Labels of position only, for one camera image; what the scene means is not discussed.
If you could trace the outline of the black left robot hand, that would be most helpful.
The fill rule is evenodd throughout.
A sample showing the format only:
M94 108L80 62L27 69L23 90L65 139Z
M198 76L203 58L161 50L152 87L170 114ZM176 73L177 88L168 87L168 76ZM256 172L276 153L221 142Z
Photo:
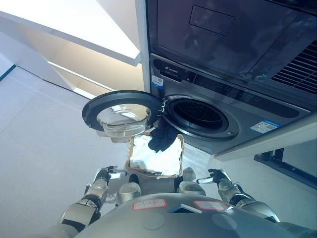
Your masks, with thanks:
M108 166L99 170L95 177L95 181L103 179L107 183L109 183L111 179L122 179L126 177L127 174L127 171L119 169L118 166Z

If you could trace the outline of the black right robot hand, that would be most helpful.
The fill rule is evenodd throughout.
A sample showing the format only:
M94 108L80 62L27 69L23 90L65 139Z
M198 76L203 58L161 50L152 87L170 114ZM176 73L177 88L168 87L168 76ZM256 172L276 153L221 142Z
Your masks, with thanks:
M207 178L199 178L196 180L197 184L205 184L205 183L220 183L222 180L231 181L231 178L223 169L208 169L210 174Z

